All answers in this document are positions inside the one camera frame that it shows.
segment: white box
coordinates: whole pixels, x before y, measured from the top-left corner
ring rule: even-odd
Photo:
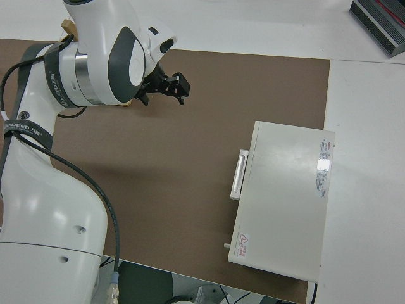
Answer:
[[[255,123],[230,262],[318,282],[334,139]]]

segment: brown work surface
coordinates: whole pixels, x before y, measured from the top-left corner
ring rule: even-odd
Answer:
[[[29,44],[0,41],[1,74]],[[53,151],[109,195],[123,259],[304,303],[306,282],[230,263],[223,244],[237,212],[229,195],[239,149],[249,149],[254,122],[322,129],[329,61],[172,50],[162,66],[190,82],[183,106],[150,95],[149,106],[59,118]],[[14,90],[10,82],[6,96]],[[114,254],[111,223],[105,253]]]

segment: white table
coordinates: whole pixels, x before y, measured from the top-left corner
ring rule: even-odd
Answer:
[[[388,59],[350,0],[132,2],[178,34],[178,49],[332,60],[325,129],[336,149],[317,303],[403,301],[405,54]],[[62,0],[2,1],[0,38],[56,40],[67,16]]]

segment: label sticker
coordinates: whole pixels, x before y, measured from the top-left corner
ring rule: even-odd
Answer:
[[[328,139],[322,140],[319,148],[319,159],[316,172],[316,192],[319,197],[324,198],[327,191],[328,173],[330,170],[330,153],[333,143]]]
[[[249,240],[251,239],[250,235],[246,233],[240,233],[237,246],[237,258],[245,259],[247,257],[247,249],[249,246]]]

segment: wire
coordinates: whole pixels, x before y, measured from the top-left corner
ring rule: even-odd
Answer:
[[[94,179],[92,179],[87,173],[85,173],[82,169],[78,168],[74,164],[70,163],[69,161],[65,160],[64,158],[48,151],[47,149],[44,149],[33,142],[29,141],[28,139],[25,139],[24,137],[21,136],[19,132],[12,132],[13,136],[15,136],[20,142],[25,143],[27,146],[30,146],[31,148],[34,148],[47,156],[50,156],[51,158],[63,163],[67,167],[73,169],[76,171],[78,174],[80,174],[82,177],[84,177],[93,187],[94,189],[100,194],[100,196],[103,198],[109,213],[111,215],[111,219],[113,220],[113,226],[114,226],[114,231],[115,231],[115,263],[114,263],[114,271],[118,272],[118,266],[120,263],[120,230],[118,227],[118,220],[114,211],[114,208],[112,204],[110,203],[107,195],[104,193],[104,191],[100,188],[100,186],[95,182]]]
[[[187,300],[189,300],[189,299],[185,298],[183,296],[174,296],[173,298],[165,301],[165,304],[174,304],[174,303],[177,303],[179,301],[187,301]]]
[[[86,106],[84,106],[79,112],[77,112],[76,114],[73,115],[62,115],[62,114],[58,114],[58,117],[61,118],[76,118],[79,117],[81,114],[83,114],[83,112],[87,109]]]
[[[312,295],[312,301],[311,304],[315,304],[315,299],[316,299],[316,291],[318,290],[318,285],[315,283],[314,285],[314,294]]]
[[[224,295],[224,297],[225,297],[227,303],[230,304],[230,303],[229,303],[229,300],[228,300],[228,297],[227,297],[227,294],[225,293],[225,291],[224,291],[223,288],[222,288],[222,285],[220,285],[220,288],[221,288],[221,291],[222,291],[222,293],[223,293],[223,295]]]
[[[115,261],[112,260],[112,261],[109,261],[108,263],[105,263],[104,265],[100,265],[100,268],[101,268],[101,267],[104,267],[104,266],[107,266],[108,264],[111,264],[111,263],[113,263],[113,262],[115,262]]]
[[[100,264],[100,268],[105,266],[105,264],[111,260],[111,257],[107,257],[103,263]]]
[[[66,41],[60,45],[59,52],[64,50],[64,48],[66,48],[72,41],[73,41],[73,35],[69,35],[68,38],[66,39]],[[44,60],[44,55],[35,57],[33,59],[29,59],[26,61],[19,62],[19,63],[13,65],[11,68],[9,68],[8,71],[4,74],[3,79],[1,81],[1,85],[0,85],[0,110],[2,112],[5,113],[5,111],[6,111],[4,109],[4,87],[6,86],[6,82],[8,80],[8,77],[11,75],[11,73],[13,73],[17,68],[33,65],[34,63],[40,62],[42,60]]]
[[[244,296],[241,296],[238,300],[234,301],[234,304],[238,303],[241,299],[245,298],[246,296],[249,296],[251,293],[247,293]]]

